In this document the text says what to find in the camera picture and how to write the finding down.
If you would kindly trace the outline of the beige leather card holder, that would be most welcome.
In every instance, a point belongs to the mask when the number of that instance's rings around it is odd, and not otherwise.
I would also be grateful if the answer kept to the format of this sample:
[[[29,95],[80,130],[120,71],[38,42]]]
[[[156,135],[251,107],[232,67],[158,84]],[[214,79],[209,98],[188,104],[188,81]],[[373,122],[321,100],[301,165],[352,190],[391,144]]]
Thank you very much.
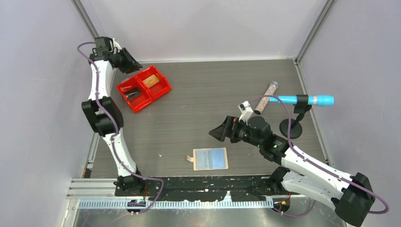
[[[186,159],[193,163],[194,171],[228,169],[226,148],[193,149],[192,156],[187,155]]]

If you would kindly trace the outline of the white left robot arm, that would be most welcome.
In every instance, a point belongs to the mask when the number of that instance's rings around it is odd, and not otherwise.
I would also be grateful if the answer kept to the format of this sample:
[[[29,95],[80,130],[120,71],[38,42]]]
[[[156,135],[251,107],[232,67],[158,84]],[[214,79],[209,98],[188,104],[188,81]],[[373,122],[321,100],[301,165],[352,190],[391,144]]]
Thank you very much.
[[[109,147],[117,167],[114,185],[134,196],[145,190],[144,178],[133,161],[123,136],[123,116],[110,93],[115,71],[136,72],[142,68],[131,54],[113,38],[101,36],[92,42],[95,47],[85,58],[92,70],[92,85],[88,100],[81,108],[94,133]]]

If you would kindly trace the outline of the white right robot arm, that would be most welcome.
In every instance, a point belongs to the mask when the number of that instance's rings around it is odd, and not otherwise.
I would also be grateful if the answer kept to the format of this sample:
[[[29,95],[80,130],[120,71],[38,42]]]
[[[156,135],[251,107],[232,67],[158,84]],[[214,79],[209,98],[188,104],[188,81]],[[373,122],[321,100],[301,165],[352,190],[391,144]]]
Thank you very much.
[[[309,156],[286,138],[271,131],[261,116],[248,122],[227,116],[224,122],[212,129],[209,135],[219,141],[240,141],[259,148],[268,161],[279,164],[271,174],[270,189],[276,194],[295,192],[318,201],[335,211],[350,225],[362,226],[375,202],[367,176],[350,175]]]

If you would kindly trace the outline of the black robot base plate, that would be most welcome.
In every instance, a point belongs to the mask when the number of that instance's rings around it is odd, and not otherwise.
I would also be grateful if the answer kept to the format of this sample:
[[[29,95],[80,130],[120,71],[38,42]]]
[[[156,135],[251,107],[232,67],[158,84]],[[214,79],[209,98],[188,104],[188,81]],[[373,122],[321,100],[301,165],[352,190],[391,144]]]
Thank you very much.
[[[266,196],[291,194],[269,175],[177,176],[161,177],[158,181],[122,178],[114,181],[115,196],[141,197],[150,201],[262,201]]]

